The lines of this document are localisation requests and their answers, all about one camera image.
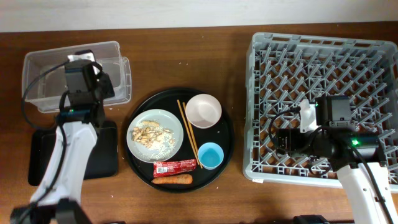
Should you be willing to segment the wooden chopstick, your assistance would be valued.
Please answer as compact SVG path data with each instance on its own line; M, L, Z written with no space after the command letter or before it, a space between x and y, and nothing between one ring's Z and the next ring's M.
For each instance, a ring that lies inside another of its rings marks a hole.
M195 139L194 131L193 131L191 123L188 120L188 117L187 117L187 114L186 114L186 111L185 111L186 110L186 104L185 104L185 102L183 102L182 104L183 104L183 113L185 115L185 118L186 118L186 121L187 121L187 125L188 125L188 130L189 130L189 133L190 133L190 137L192 139L194 154L195 154L195 157L197 159L197 162L198 162L200 168L202 169L203 165L202 165L202 163L200 162L200 160L198 158L198 147L197 147L197 142L196 142L196 139Z
M189 130L189 127L188 127L188 124L187 124L187 121L186 121L186 119L185 119L185 115L184 115L184 112L183 112L183 109L182 109L182 104L181 104L180 100L178 100L178 99L177 99L177 105L178 105L180 114L181 114L181 116L182 116L183 123L184 123L184 126L185 126L185 130L186 130L186 132L187 132L187 136L188 136L188 139L189 139L189 142L190 142L190 145L191 145L193 154L194 154L194 156L195 156L196 162L197 162L197 164L200 166L200 162L199 162L198 157L197 157L197 153L196 153L196 150L195 150L195 146L194 146L194 144L193 144L192 137L191 137L191 135L190 135L190 130Z

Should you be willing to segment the red snack wrapper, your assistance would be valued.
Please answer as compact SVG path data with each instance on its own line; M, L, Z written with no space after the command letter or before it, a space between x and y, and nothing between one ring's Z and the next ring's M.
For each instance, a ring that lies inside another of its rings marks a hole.
M180 174L183 172L190 172L197 167L195 159L184 161L170 161L170 162L154 162L153 177L166 177L170 175Z

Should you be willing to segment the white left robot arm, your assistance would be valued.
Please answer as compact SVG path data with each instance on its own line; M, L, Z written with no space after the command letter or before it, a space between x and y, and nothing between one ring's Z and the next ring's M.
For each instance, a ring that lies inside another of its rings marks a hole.
M109 75L94 60L63 62L68 89L55 119L56 140L45 174L11 223L90 223L80 205L86 166L105 121L103 100L114 96Z

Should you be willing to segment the pink bowl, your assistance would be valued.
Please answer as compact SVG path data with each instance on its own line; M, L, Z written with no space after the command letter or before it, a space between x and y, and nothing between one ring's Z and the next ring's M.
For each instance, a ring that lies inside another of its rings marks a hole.
M195 127L208 129L220 120L222 107L214 96L199 94L188 101L185 114L189 122Z

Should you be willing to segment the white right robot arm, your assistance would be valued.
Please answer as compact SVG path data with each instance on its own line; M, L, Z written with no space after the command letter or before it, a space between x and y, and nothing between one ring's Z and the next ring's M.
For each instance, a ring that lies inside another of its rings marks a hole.
M377 134L326 126L308 134L279 129L273 143L291 156L327 159L349 199L355 223L397 223L387 159Z

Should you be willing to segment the blue cup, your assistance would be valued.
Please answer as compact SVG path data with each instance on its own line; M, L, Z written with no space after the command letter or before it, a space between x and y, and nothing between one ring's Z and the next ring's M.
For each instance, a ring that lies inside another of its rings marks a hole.
M207 142L198 150L200 164L207 170L214 170L221 165L224 159L224 152L221 146L214 142Z

